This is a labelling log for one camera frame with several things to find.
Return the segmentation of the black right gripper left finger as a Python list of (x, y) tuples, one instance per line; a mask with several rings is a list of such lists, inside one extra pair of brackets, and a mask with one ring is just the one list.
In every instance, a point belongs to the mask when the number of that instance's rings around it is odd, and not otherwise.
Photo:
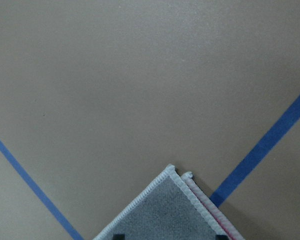
[(125, 234), (116, 233), (113, 235), (113, 240), (125, 240)]

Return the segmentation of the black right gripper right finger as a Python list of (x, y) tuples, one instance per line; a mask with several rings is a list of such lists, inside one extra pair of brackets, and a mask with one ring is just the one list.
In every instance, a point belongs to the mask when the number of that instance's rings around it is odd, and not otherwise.
[(228, 240), (228, 236), (227, 235), (217, 234), (216, 235), (216, 240)]

